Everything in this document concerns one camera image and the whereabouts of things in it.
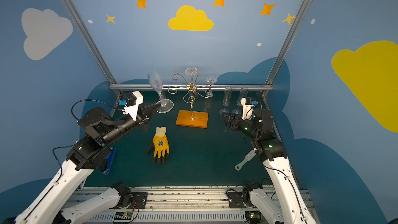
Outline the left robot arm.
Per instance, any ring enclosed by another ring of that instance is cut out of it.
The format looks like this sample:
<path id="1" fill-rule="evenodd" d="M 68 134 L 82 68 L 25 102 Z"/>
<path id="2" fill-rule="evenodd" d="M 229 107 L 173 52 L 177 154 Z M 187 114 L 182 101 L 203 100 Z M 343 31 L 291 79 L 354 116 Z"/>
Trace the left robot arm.
<path id="1" fill-rule="evenodd" d="M 155 103 L 141 107 L 140 104 L 139 100 L 134 100 L 132 108 L 137 110 L 135 117 L 127 113 L 118 120 L 113 120 L 101 107 L 86 112 L 77 122 L 85 134 L 71 148 L 58 173 L 26 210 L 16 217 L 5 219 L 4 223 L 51 224 L 77 187 L 111 153 L 110 145 L 137 127 L 145 130 L 161 105 Z"/>

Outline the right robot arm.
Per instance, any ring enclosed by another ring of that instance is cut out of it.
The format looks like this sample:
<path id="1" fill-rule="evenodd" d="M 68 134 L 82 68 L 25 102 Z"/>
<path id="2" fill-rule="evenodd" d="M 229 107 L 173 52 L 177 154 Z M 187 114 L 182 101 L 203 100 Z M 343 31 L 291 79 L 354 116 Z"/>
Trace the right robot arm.
<path id="1" fill-rule="evenodd" d="M 247 185 L 249 203 L 257 208 L 269 224 L 314 224 L 292 174 L 282 141 L 273 134 L 273 116 L 269 110 L 256 109 L 252 114 L 222 114 L 226 127 L 240 131 L 251 139 L 255 154 L 266 169 L 279 204 L 276 205 L 260 185 Z"/>

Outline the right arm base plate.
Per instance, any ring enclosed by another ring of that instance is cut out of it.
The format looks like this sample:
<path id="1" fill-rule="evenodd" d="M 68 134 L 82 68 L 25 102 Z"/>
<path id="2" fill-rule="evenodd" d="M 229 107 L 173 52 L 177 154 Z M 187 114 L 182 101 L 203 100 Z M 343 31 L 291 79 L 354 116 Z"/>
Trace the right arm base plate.
<path id="1" fill-rule="evenodd" d="M 227 190 L 229 208 L 247 208 L 247 194 L 244 191 Z"/>

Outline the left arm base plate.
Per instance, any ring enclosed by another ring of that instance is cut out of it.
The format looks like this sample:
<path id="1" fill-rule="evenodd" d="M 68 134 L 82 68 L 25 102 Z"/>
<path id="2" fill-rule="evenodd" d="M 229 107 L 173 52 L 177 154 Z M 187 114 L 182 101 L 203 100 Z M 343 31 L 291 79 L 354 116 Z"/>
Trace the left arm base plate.
<path id="1" fill-rule="evenodd" d="M 147 192 L 130 193 L 130 195 L 127 198 L 127 205 L 125 208 L 144 209 L 146 207 L 147 198 L 148 198 Z"/>

